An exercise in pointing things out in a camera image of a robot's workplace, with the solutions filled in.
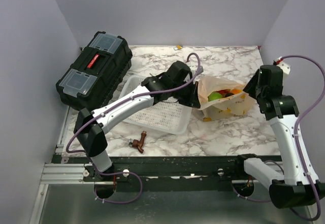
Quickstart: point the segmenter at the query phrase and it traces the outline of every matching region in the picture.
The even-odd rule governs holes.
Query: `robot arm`
[[[185,106],[200,107],[197,82],[174,92],[154,93],[179,87],[186,83],[185,81],[188,77],[192,78],[190,68],[185,63],[176,61],[166,72],[146,78],[134,91],[114,103],[92,112],[89,112],[87,109],[79,112],[74,133],[87,122],[101,115],[77,136],[80,144],[86,151],[87,157],[92,160],[100,172],[110,171],[112,166],[112,162],[105,151],[107,147],[105,134],[121,121],[144,108],[167,100],[169,97],[177,98],[178,103]]]
[[[325,185],[319,182],[309,160],[305,144],[299,134],[300,144],[295,143],[294,127],[298,119],[298,108],[293,97],[282,95],[283,70],[278,66],[263,65],[244,88],[256,99],[261,113],[271,125],[276,136],[284,175],[272,170],[256,155],[239,156],[243,171],[260,181],[270,192],[273,204],[278,208],[305,206],[315,203],[309,180],[304,173],[302,159],[297,147],[301,148],[307,164],[308,174],[315,184],[320,198],[325,196]]]

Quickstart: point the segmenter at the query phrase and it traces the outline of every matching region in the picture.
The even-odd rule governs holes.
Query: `metal floor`
[[[136,193],[116,193],[111,198],[126,200]],[[268,193],[255,185],[255,198],[267,199]],[[307,208],[301,213],[309,215]],[[306,223],[288,209],[271,203],[260,204],[236,197],[233,192],[144,192],[128,205],[113,205],[94,200],[91,184],[49,185],[41,215],[42,224],[283,224]]]

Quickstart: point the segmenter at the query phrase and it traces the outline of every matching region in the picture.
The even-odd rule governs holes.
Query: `black metal frame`
[[[282,161],[279,155],[260,156],[263,161]],[[61,163],[61,155],[54,155],[52,163]],[[176,156],[176,157],[111,157],[113,172],[128,169],[138,174],[143,191],[232,191],[232,180],[243,180],[236,174],[236,156]],[[67,164],[87,164],[86,157],[69,157]],[[85,166],[89,176],[84,181],[113,181],[113,177],[99,176],[92,166]],[[116,177],[117,191],[139,190],[135,177]]]

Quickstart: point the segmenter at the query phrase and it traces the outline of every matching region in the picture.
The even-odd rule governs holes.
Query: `red label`
[[[91,62],[88,64],[87,68],[91,68],[92,65],[95,63],[95,61],[97,60],[97,58],[99,57],[99,54],[96,54],[93,59],[91,60]]]

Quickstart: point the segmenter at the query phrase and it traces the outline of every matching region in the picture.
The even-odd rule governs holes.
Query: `marble surface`
[[[205,75],[227,78],[245,84],[262,65],[258,48],[249,47],[184,47],[175,51],[173,47],[131,47],[133,52],[132,67],[114,92],[112,102],[118,96],[126,82],[133,74],[141,76],[156,75],[166,71],[175,61],[186,60],[191,52],[201,58]],[[195,69],[195,59],[190,63]],[[77,112],[72,110],[67,130],[64,134],[64,145],[73,135]],[[129,139],[139,139],[140,133],[146,130],[144,153],[128,146]],[[149,130],[133,124],[121,122],[106,134],[107,153],[110,156],[216,156],[255,153],[257,155],[279,154],[275,136],[260,114],[257,104],[245,116],[236,116],[212,122],[202,122],[191,115],[187,130],[182,135],[171,135]],[[82,149],[77,140],[71,149]]]

